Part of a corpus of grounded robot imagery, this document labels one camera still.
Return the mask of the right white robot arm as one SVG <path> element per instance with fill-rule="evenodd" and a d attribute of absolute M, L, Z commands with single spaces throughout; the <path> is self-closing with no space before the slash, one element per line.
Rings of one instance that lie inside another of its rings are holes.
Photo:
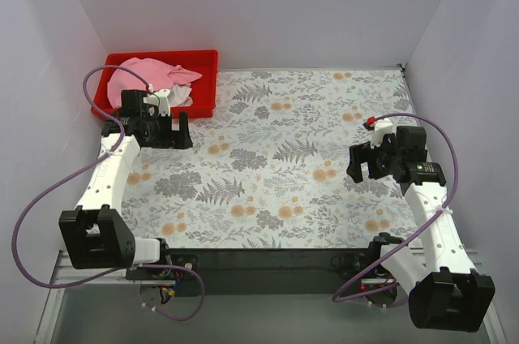
<path fill-rule="evenodd" d="M 346 173 L 360 183 L 362 165 L 368 176 L 392 176 L 401 188 L 418 229 L 425 261 L 420 263 L 408 242 L 380 234 L 370 244 L 367 267 L 356 275 L 391 274 L 408 296 L 410 318 L 420 329 L 473 333 L 495 295 L 491 277 L 478 273 L 457 233 L 448 207 L 441 166 L 427 160 L 427 133 L 422 127 L 394 127 L 387 118 L 366 124 L 371 139 L 350 147 Z"/>

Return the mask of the pink t shirt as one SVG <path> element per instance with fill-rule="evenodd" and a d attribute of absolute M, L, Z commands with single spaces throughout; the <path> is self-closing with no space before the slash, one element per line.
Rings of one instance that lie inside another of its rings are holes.
<path fill-rule="evenodd" d="M 152 85 L 154 91 L 166 88 L 172 89 L 175 84 L 192 85 L 196 80 L 203 77 L 201 73 L 187 70 L 181 65 L 172 66 L 152 58 L 131 58 L 126 60 L 122 67 L 142 77 L 148 84 Z M 145 90 L 146 86 L 132 74 L 124 70 L 116 70 L 107 85 L 107 97 L 111 106 L 119 108 L 122 105 L 122 90 L 131 89 Z"/>

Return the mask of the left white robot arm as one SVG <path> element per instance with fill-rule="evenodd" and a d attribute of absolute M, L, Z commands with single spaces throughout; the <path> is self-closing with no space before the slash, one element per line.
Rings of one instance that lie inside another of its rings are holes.
<path fill-rule="evenodd" d="M 121 108 L 101 131 L 99 163 L 76 207 L 61 213 L 59 228 L 76 269 L 129 268 L 144 264 L 156 279 L 167 277 L 172 259 L 165 241 L 133 235 L 122 219 L 122 198 L 131 167 L 142 148 L 192 146 L 187 113 L 173 128 L 169 90 L 124 90 Z"/>

